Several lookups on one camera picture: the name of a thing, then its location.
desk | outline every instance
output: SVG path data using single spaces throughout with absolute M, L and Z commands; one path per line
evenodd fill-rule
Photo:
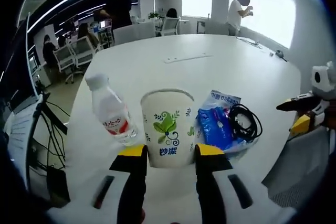
M 169 57 L 203 54 L 212 57 L 164 62 Z M 259 117 L 264 132 L 235 166 L 257 182 L 279 157 L 295 118 L 295 112 L 277 111 L 276 106 L 299 95 L 301 81 L 299 70 L 289 62 L 236 37 L 204 34 L 138 40 L 100 51 L 86 75 L 95 73 L 106 73 L 112 88 L 124 98 L 139 129 L 139 143 L 145 139 L 140 100 L 151 90 L 186 90 L 195 98 L 196 108 L 211 89 L 241 97 Z M 83 80 L 73 104 L 65 149 L 70 198 L 76 197 L 76 188 L 98 169 L 108 169 L 121 149 L 93 115 L 91 93 Z M 148 166 L 146 219 L 160 222 L 161 216 L 166 223 L 200 223 L 195 182 L 194 165 L 175 170 Z

white paper cup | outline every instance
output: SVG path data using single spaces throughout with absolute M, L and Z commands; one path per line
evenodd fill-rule
M 155 90 L 141 99 L 151 167 L 182 167 L 193 162 L 193 103 L 194 98 L 179 89 Z

plastic bottle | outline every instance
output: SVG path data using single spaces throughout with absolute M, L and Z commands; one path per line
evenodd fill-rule
M 126 104 L 109 86 L 108 77 L 96 74 L 85 80 L 92 91 L 92 108 L 99 122 L 118 142 L 125 146 L 134 144 L 137 128 Z

